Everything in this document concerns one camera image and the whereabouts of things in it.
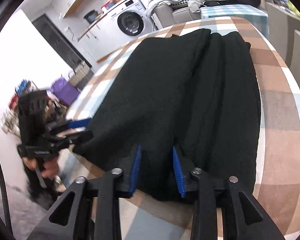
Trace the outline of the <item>person left hand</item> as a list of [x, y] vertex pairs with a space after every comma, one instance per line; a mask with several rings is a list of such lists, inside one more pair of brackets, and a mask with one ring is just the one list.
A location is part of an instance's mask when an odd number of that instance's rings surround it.
[[52, 156], [50, 158], [33, 158], [33, 157], [22, 157], [24, 171], [28, 179], [31, 176], [36, 176], [36, 168], [39, 167], [39, 162], [43, 161], [43, 169], [40, 174], [43, 178], [54, 179], [59, 174], [58, 165], [59, 156]]

